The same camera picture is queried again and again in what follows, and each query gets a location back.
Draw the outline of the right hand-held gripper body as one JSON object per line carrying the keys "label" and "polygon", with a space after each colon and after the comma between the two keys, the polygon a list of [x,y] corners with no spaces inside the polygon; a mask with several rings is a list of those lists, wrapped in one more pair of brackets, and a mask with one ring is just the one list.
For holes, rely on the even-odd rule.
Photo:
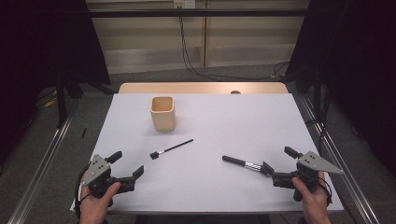
{"label": "right hand-held gripper body", "polygon": [[344,172],[312,151],[306,152],[296,160],[296,171],[291,173],[273,172],[272,180],[275,187],[294,189],[292,179],[299,177],[308,188],[313,188],[318,183],[319,171],[338,175]]}

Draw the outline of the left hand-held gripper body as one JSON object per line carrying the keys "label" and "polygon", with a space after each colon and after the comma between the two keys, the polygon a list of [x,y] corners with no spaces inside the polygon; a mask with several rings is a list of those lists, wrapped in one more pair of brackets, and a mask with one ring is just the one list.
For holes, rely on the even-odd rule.
{"label": "left hand-held gripper body", "polygon": [[99,154],[92,157],[91,163],[88,167],[88,173],[82,178],[82,186],[88,187],[91,190],[93,197],[103,197],[108,188],[116,183],[120,183],[118,194],[134,191],[135,181],[133,176],[116,178],[111,175],[110,163],[105,161],[105,158]]}

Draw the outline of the large black makeup brush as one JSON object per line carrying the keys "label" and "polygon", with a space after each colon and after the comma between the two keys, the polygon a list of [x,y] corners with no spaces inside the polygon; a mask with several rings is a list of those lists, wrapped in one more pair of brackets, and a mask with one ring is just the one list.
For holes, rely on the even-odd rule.
{"label": "large black makeup brush", "polygon": [[239,165],[239,166],[247,167],[247,168],[250,168],[250,169],[253,169],[253,170],[256,170],[256,171],[261,171],[262,170],[262,166],[259,165],[259,164],[255,164],[255,163],[248,162],[248,161],[242,161],[242,160],[239,160],[239,159],[236,159],[236,158],[233,158],[233,157],[229,157],[229,156],[225,156],[224,155],[224,156],[222,156],[222,160],[230,162],[232,164]]}

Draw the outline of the small thin black makeup brush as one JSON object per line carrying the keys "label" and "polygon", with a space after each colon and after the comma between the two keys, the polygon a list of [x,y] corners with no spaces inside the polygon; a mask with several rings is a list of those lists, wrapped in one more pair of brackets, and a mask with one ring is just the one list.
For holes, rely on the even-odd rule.
{"label": "small thin black makeup brush", "polygon": [[152,153],[149,154],[149,156],[150,156],[153,160],[156,160],[156,159],[158,159],[163,153],[168,152],[168,151],[173,150],[173,149],[178,148],[178,147],[182,147],[182,146],[184,146],[184,145],[186,145],[186,144],[188,144],[188,143],[191,143],[191,142],[192,142],[192,139],[190,139],[190,140],[188,140],[188,141],[185,141],[185,142],[183,142],[183,143],[180,143],[180,144],[178,144],[178,145],[176,145],[176,146],[169,147],[169,148],[167,148],[167,149],[165,149],[165,150],[163,150],[163,151],[155,151],[155,152],[152,152]]}

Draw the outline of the cream ceramic cup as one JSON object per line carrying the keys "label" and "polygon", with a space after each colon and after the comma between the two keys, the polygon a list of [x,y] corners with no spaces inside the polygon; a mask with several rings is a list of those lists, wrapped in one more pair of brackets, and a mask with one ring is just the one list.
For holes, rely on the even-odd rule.
{"label": "cream ceramic cup", "polygon": [[150,114],[154,128],[159,132],[169,132],[176,128],[174,98],[156,96],[151,99]]}

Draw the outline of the person's left hand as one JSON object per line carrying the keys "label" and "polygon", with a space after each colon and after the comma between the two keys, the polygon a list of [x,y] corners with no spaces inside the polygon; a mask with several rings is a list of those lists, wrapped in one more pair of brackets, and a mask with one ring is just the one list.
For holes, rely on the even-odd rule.
{"label": "person's left hand", "polygon": [[120,183],[116,182],[112,184],[105,195],[98,199],[91,196],[91,190],[88,187],[83,187],[81,189],[81,208],[80,208],[80,218],[82,217],[106,217],[107,208],[110,204],[113,196],[118,192],[120,188]]}

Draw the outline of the person's right hand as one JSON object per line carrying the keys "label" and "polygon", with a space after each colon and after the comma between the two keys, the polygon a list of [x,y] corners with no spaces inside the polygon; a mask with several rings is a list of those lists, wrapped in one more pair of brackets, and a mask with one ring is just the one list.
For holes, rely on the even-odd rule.
{"label": "person's right hand", "polygon": [[298,177],[294,177],[292,183],[303,196],[304,216],[328,215],[328,196],[323,188],[309,190],[305,183]]}

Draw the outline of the wooden table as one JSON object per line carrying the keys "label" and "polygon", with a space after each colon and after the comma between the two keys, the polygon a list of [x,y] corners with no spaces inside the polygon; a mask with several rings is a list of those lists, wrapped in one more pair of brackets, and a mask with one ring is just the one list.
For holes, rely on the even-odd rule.
{"label": "wooden table", "polygon": [[288,93],[281,82],[129,82],[119,93]]}

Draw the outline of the black curtain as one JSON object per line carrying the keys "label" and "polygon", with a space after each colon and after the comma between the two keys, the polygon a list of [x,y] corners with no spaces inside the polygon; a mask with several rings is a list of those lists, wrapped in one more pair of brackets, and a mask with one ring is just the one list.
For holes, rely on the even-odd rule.
{"label": "black curtain", "polygon": [[38,94],[62,82],[110,83],[86,0],[0,0],[0,164],[33,116]]}
{"label": "black curtain", "polygon": [[396,178],[396,0],[309,0],[287,74],[319,77]]}

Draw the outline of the black horizontal bar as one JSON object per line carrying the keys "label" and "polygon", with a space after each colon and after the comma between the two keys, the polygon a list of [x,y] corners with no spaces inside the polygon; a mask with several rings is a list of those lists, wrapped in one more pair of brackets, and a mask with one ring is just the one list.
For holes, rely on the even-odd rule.
{"label": "black horizontal bar", "polygon": [[311,13],[307,9],[149,9],[104,10],[90,9],[93,18],[140,17],[301,17]]}

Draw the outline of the metal floor rail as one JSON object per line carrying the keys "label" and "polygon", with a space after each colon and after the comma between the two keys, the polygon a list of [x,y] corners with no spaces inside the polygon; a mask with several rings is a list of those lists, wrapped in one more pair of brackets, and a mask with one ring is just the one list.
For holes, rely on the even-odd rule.
{"label": "metal floor rail", "polygon": [[320,153],[323,154],[326,152],[331,161],[344,171],[344,173],[340,175],[340,179],[354,207],[358,210],[362,223],[380,224],[373,207],[363,194],[353,174],[350,172],[345,160],[332,140],[329,132],[326,130],[325,125],[319,121],[318,117],[315,115],[313,103],[307,96],[302,95],[296,95],[296,103],[303,107],[302,114],[308,116],[307,123],[315,129],[316,135],[318,136],[317,148]]}
{"label": "metal floor rail", "polygon": [[22,194],[21,199],[17,203],[7,224],[24,224],[29,212],[35,202],[38,192],[42,188],[43,182],[47,176],[49,168],[54,160],[54,157],[64,140],[65,135],[69,129],[72,118],[74,117],[78,108],[80,100],[72,100],[70,108],[67,110],[68,115],[65,117],[63,124],[56,129],[47,151],[41,160],[38,168],[35,171],[26,191]]}

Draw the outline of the white wall socket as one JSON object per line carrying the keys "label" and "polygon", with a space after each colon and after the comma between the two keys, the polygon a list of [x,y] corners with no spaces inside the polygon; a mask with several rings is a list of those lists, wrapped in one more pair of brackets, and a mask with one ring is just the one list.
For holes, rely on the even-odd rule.
{"label": "white wall socket", "polygon": [[173,0],[176,9],[193,9],[196,8],[195,0]]}

